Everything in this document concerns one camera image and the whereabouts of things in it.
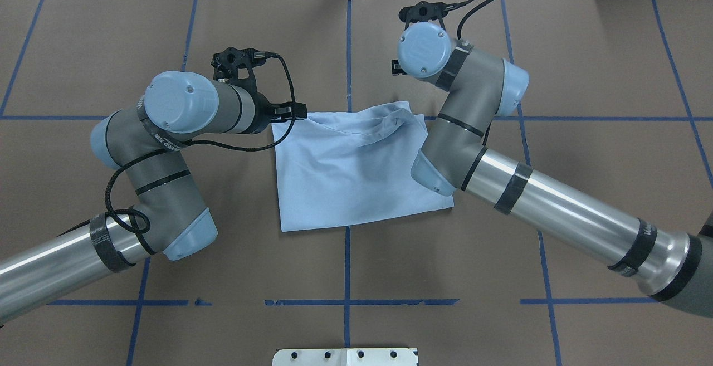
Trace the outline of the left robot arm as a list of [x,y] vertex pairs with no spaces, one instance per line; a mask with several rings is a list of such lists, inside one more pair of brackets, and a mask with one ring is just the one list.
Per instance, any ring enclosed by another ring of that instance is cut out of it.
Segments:
[[293,127],[306,105],[292,77],[287,86],[287,101],[272,104],[251,81],[166,71],[137,104],[100,121],[91,148],[111,171],[104,208],[2,261],[2,324],[153,255],[181,260],[214,243],[216,222],[183,152],[202,145],[250,151],[203,136],[257,134],[275,121]]

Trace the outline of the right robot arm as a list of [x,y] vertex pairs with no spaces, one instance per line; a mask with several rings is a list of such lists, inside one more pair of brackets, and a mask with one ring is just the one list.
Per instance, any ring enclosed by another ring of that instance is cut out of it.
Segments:
[[475,196],[632,278],[652,300],[711,317],[711,226],[696,235],[664,231],[485,143],[494,119],[514,112],[524,97],[524,69],[433,22],[405,26],[397,60],[408,76],[447,94],[417,150],[413,180],[443,196]]

